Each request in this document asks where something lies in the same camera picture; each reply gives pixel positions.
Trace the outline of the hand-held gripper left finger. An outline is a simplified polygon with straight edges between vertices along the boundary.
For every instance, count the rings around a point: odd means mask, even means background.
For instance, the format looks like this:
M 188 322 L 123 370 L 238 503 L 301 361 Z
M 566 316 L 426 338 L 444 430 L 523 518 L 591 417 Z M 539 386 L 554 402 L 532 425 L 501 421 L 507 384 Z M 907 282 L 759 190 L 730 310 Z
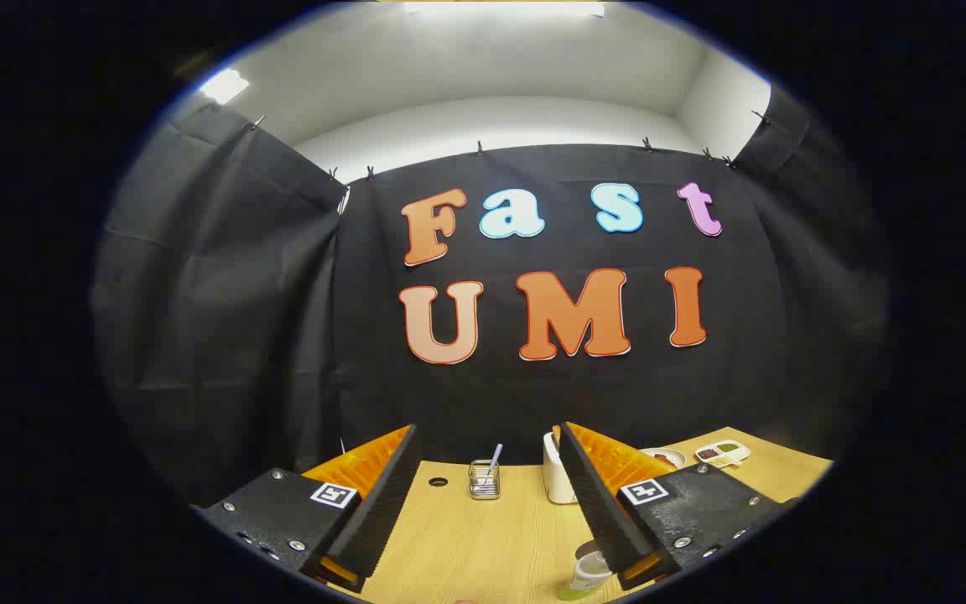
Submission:
M 413 486 L 422 445 L 407 424 L 314 469 L 272 469 L 196 513 L 294 576 L 361 593 Z

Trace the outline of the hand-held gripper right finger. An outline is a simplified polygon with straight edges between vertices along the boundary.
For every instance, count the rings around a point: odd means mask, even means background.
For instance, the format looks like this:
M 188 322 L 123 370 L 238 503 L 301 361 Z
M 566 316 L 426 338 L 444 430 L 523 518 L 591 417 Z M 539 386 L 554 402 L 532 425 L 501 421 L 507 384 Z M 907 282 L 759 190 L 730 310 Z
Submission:
M 716 466 L 673 469 L 574 422 L 558 429 L 559 458 L 580 512 L 624 590 L 705 565 L 786 511 Z

